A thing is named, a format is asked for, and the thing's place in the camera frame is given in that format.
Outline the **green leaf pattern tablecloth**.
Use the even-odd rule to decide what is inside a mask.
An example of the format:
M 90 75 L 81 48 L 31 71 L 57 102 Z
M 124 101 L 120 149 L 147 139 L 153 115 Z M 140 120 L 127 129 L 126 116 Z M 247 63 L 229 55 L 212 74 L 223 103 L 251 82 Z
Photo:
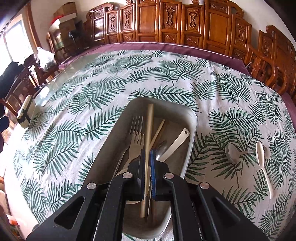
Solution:
M 225 64 L 161 50 L 86 56 L 31 102 L 10 139 L 5 190 L 24 236 L 141 152 L 209 183 L 269 240 L 295 214 L 295 127 L 283 98 Z

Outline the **large cream serving spoon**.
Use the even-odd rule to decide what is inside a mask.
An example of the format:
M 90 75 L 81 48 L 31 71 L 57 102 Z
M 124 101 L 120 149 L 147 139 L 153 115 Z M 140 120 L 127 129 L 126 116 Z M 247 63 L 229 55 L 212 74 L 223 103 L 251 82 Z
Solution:
M 263 174 L 264 174 L 267 186 L 268 186 L 268 190 L 269 190 L 269 197 L 271 200 L 274 197 L 274 190 L 273 190 L 273 187 L 272 187 L 271 182 L 269 180 L 265 166 L 264 166 L 264 158 L 265 158 L 264 148 L 263 148 L 263 144 L 260 141 L 256 142 L 255 154 L 256 154 L 256 159 L 258 161 L 258 164 L 259 164 L 261 170 L 263 171 Z

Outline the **purple sofa cushion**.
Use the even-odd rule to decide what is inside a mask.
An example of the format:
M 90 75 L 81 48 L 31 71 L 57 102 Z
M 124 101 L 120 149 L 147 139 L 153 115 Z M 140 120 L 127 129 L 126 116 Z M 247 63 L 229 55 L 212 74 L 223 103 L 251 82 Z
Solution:
M 156 43 L 156 42 L 126 42 L 126 43 L 114 43 L 106 44 L 101 46 L 91 47 L 85 52 L 79 54 L 76 57 L 71 57 L 69 60 L 66 60 L 59 64 L 59 69 L 64 70 L 72 62 L 76 61 L 79 57 L 104 53 L 109 51 L 119 51 L 119 50 L 160 50 L 171 53 L 183 54 L 194 56 L 202 59 L 206 59 L 215 63 L 219 63 L 230 67 L 234 70 L 237 70 L 241 73 L 249 75 L 247 68 L 240 59 L 229 57 L 223 54 L 215 53 L 209 50 L 203 50 L 190 46 L 183 46 L 171 43 Z

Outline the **carved wooden sofa bench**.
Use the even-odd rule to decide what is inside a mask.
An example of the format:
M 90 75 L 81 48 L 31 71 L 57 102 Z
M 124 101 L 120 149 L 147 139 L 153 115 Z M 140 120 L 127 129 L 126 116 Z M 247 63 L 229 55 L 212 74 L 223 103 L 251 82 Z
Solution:
M 127 1 L 104 3 L 86 15 L 90 45 L 123 42 L 170 43 L 245 59 L 252 26 L 232 1 Z

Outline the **white plastic bag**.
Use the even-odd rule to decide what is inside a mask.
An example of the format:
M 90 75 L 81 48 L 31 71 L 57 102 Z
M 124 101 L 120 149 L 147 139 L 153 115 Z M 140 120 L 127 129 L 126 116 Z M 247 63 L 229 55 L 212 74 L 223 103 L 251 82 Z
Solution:
M 37 58 L 40 61 L 40 67 L 43 71 L 48 72 L 48 70 L 56 65 L 54 54 L 50 51 L 44 50 L 41 47 L 37 47 Z

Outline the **stacked cardboard boxes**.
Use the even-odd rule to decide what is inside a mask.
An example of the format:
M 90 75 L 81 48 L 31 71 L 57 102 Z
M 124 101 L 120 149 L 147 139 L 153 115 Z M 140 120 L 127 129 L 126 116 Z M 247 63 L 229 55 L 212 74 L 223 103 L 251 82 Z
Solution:
M 69 1 L 63 4 L 53 15 L 53 20 L 47 33 L 47 42 L 51 52 L 62 47 L 70 47 L 74 44 L 70 33 L 76 30 L 77 18 L 76 4 Z

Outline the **light bamboo chopstick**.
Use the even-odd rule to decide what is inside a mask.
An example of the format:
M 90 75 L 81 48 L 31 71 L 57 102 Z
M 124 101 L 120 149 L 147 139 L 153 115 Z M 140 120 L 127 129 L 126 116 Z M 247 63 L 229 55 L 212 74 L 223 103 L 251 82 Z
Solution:
M 145 191 L 144 199 L 141 201 L 140 217 L 145 218 L 146 216 L 146 196 L 149 191 L 149 145 L 151 143 L 152 136 L 152 125 L 154 119 L 154 104 L 150 103 L 147 106 L 147 119 L 146 119 L 146 128 L 145 128 Z
M 151 140 L 151 143 L 149 145 L 149 151 L 153 148 L 153 146 L 156 145 L 156 142 L 160 139 L 161 135 L 162 135 L 162 128 L 165 124 L 165 120 L 162 120 L 162 122 L 159 124 L 159 127 L 156 131 L 156 133 L 154 134 L 154 137 Z M 149 221 L 151 224 L 154 221 L 153 218 L 153 208 L 152 208 L 152 185 L 151 185 L 151 179 L 149 180 L 149 194 L 147 196 L 147 202 L 148 202 L 148 208 L 147 208 L 147 221 Z

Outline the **wooden chair at left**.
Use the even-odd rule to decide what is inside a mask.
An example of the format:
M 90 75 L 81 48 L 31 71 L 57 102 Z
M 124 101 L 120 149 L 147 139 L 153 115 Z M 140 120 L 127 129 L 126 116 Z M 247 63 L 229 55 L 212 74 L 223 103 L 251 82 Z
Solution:
M 59 65 L 56 63 L 48 72 L 43 71 L 34 54 L 25 59 L 23 66 L 23 71 L 15 78 L 6 97 L 1 98 L 1 105 L 8 108 L 14 116 L 18 115 L 23 100 L 28 95 L 34 96 L 47 83 L 46 79 L 54 77 L 55 72 L 59 70 Z

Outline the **metal fork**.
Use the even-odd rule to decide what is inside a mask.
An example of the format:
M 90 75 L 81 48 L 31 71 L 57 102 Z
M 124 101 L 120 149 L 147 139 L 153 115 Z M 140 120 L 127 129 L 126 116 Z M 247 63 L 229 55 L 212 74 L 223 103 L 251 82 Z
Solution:
M 121 154 L 121 157 L 119 158 L 119 161 L 113 173 L 113 177 L 115 177 L 116 174 L 119 172 L 119 167 L 125 156 L 126 151 L 128 151 L 128 160 L 123 165 L 123 169 L 127 168 L 128 165 L 140 155 L 144 147 L 144 134 L 142 133 L 143 122 L 143 116 L 133 116 L 129 134 L 126 138 L 126 145 L 123 153 Z

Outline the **cream lunch box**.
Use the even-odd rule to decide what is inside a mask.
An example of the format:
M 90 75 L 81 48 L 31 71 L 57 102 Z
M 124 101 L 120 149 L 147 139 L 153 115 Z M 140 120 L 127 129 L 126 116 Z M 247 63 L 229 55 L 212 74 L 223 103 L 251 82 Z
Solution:
M 31 119 L 33 118 L 35 107 L 36 103 L 32 95 L 27 96 L 16 117 L 22 128 L 29 127 Z

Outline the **black clothing on chair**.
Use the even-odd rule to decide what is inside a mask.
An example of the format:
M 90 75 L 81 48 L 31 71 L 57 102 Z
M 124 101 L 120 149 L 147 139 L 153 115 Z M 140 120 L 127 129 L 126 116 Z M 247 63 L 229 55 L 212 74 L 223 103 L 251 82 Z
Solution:
M 18 64 L 17 62 L 11 61 L 7 66 L 4 73 L 1 75 L 0 80 L 0 98 L 5 98 L 13 85 L 15 78 L 23 71 L 23 64 Z

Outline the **cream plastic fork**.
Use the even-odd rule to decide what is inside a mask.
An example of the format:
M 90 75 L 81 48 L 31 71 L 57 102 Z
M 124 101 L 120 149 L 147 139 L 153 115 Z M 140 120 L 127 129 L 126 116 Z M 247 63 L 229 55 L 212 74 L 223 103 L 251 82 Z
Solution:
M 133 132 L 128 152 L 128 160 L 124 164 L 123 169 L 127 168 L 134 159 L 140 156 L 141 150 L 144 148 L 144 141 L 144 134 L 136 131 Z

